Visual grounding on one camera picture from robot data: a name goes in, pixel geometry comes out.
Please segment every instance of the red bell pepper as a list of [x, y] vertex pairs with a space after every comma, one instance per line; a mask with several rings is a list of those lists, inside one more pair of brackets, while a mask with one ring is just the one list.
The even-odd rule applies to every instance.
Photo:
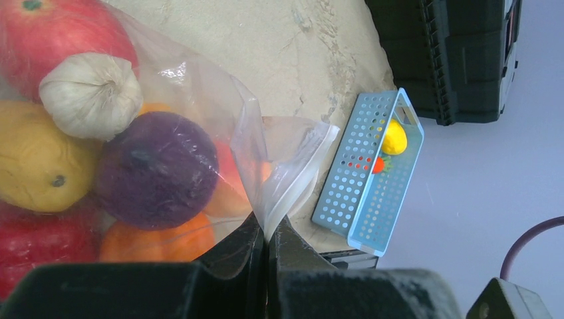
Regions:
[[34, 215], [0, 203], [0, 300], [40, 265], [96, 261], [100, 242], [97, 215], [91, 201], [57, 216]]

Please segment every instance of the garlic bulb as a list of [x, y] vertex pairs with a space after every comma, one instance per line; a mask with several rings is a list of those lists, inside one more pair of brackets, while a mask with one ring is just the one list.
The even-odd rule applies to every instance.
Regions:
[[66, 58], [41, 81], [39, 96], [61, 131], [104, 141], [123, 132], [143, 105], [131, 62], [100, 53]]

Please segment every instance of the plastic basket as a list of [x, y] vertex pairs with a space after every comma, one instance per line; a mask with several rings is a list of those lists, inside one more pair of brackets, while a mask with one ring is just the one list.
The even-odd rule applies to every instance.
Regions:
[[[388, 172], [372, 174], [390, 119], [408, 147], [391, 156]], [[423, 142], [423, 128], [403, 88], [358, 96], [312, 221], [381, 257], [388, 247]]]

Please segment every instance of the table surface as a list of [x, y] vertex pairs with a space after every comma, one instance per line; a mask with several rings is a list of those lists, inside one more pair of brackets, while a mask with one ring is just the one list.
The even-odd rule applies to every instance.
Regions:
[[[462, 312], [499, 276], [507, 250], [522, 233], [562, 215], [564, 40], [547, 32], [563, 28], [562, 10], [564, 3], [556, 0], [523, 2], [519, 69], [499, 121], [441, 127], [422, 120], [426, 139], [378, 265], [435, 270], [453, 288]], [[344, 238], [312, 225], [310, 216], [311, 211], [294, 216], [293, 224], [318, 251], [347, 247]], [[539, 293], [554, 318], [564, 318], [563, 231], [530, 242], [509, 278]]]

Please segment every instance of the plastic bag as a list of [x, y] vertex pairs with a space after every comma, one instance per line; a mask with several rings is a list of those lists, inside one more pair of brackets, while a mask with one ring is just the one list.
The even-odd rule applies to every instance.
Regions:
[[192, 261], [251, 211], [269, 240], [339, 130], [97, 0], [0, 3], [0, 76], [0, 300], [44, 263]]

